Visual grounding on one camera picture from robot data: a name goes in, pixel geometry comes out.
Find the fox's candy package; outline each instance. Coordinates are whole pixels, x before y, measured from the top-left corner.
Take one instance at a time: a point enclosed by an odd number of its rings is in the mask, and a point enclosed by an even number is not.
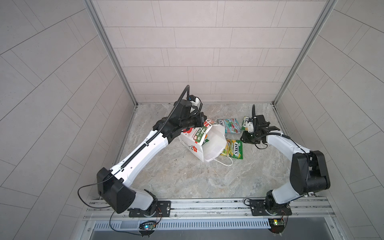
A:
[[[243,143],[240,140],[227,139],[223,153],[232,158],[243,159]]]
[[[248,121],[249,121],[249,117],[244,116],[244,119],[243,119],[243,125],[241,126],[241,130],[248,131],[248,128],[247,128],[247,123],[248,123]]]
[[[241,128],[236,118],[218,119],[221,126],[225,127],[225,133],[241,133]]]

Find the tiled wall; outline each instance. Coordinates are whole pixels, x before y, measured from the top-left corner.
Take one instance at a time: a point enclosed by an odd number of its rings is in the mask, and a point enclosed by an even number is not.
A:
[[[138,102],[271,102],[325,1],[93,4]]]
[[[0,239],[69,239],[134,105],[81,0],[2,0],[0,23]]]
[[[384,239],[384,1],[339,0],[277,109],[292,139],[322,151],[322,192],[349,239]]]

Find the gray stone surface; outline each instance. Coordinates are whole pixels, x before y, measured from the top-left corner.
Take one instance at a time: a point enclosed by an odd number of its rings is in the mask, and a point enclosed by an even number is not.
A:
[[[171,104],[138,106],[121,159],[125,158],[162,117],[168,115]],[[251,115],[252,104],[205,104],[202,111],[216,121]],[[256,104],[256,115],[263,114],[271,126],[279,123],[269,103]],[[226,134],[228,139],[240,139],[241,134]],[[218,160],[230,164],[227,157]],[[243,145],[243,159],[233,159],[230,167],[216,161],[203,163],[179,139],[161,150],[136,177],[132,187],[147,189],[158,198],[219,198],[264,197],[266,192],[288,181],[290,161],[273,146],[259,150]]]

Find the black mounting plate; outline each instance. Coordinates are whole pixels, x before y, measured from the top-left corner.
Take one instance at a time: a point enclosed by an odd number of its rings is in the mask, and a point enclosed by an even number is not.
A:
[[[250,199],[249,205],[251,207],[252,216],[271,216],[269,213],[265,211],[264,200]],[[283,210],[287,215],[292,215],[292,211],[291,211],[291,208],[289,207],[289,204],[284,205],[284,207],[282,207],[281,210]],[[283,215],[283,213],[279,212],[275,216],[280,216],[280,215]]]
[[[146,216],[143,214],[143,212],[128,209],[129,210],[129,217],[156,217],[157,212],[159,211],[157,208],[160,208],[162,217],[169,217],[169,215],[170,215],[170,201],[157,201],[156,211],[153,214],[153,216]]]

